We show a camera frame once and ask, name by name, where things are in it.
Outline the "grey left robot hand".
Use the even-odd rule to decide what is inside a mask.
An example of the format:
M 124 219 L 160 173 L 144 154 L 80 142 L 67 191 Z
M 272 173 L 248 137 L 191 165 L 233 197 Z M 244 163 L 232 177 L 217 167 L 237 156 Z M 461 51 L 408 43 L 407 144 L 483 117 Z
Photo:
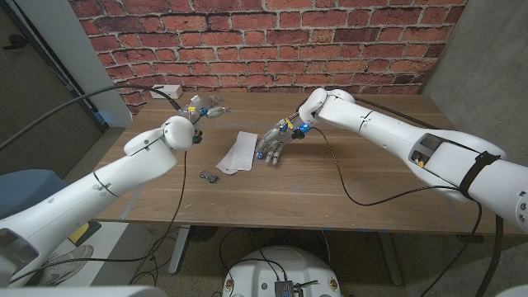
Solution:
M 195 95 L 179 112 L 178 115 L 187 118 L 192 124 L 196 124 L 202 117 L 217 118 L 223 114 L 230 113 L 231 108 L 222 106 L 223 99 L 216 95 Z

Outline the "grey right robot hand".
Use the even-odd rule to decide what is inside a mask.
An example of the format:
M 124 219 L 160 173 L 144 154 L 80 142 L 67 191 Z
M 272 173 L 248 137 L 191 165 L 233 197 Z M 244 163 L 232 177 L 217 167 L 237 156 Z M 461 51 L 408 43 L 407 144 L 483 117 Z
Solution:
M 280 120 L 268 130 L 255 148 L 255 157 L 276 165 L 281 151 L 292 140 L 303 139 L 310 126 L 298 118 Z

